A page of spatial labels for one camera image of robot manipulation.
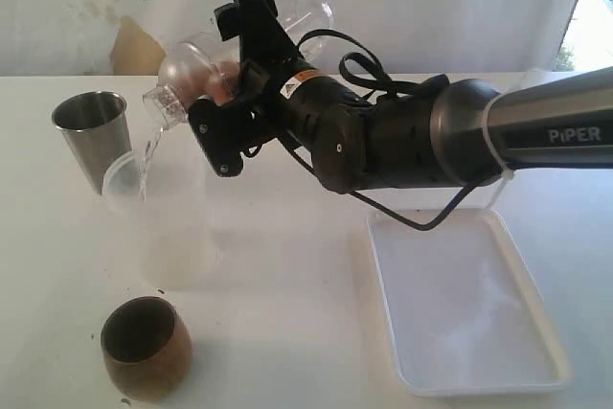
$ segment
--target white tray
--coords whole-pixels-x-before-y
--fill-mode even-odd
[[[430,220],[438,210],[401,212]],[[368,221],[397,373],[424,397],[541,393],[571,376],[566,353],[500,216],[461,209],[418,232]]]

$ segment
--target white table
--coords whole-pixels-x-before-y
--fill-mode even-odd
[[[499,88],[517,79],[478,77]],[[91,192],[50,114],[80,92],[117,91],[128,100],[136,141],[147,116],[140,96],[153,83],[0,79],[3,408],[122,406],[105,374],[99,333],[116,306],[158,294],[157,286],[130,268],[125,235]],[[191,133],[183,129],[187,140]],[[326,192],[270,144],[241,177],[208,182],[225,258],[201,287],[164,295],[190,329],[194,363],[162,406],[612,407],[612,185],[613,171],[522,171],[496,205],[567,348],[575,373],[570,387],[540,397],[423,399],[408,394],[391,365],[365,238],[369,208]],[[453,192],[373,195],[419,208],[442,205]],[[490,194],[480,190],[466,204],[484,204]]]

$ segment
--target clear plastic bottle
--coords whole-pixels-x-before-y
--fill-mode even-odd
[[[279,22],[296,43],[308,31],[332,27],[326,0],[275,0]],[[323,49],[324,37],[301,49],[306,60]],[[157,86],[143,96],[153,121],[164,130],[187,121],[187,110],[201,96],[224,105],[234,97],[239,72],[238,37],[221,41],[217,29],[181,41],[162,61]]]

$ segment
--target stainless steel cup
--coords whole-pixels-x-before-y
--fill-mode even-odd
[[[95,91],[64,101],[51,115],[98,194],[102,193],[106,169],[132,149],[125,106],[118,94]]]

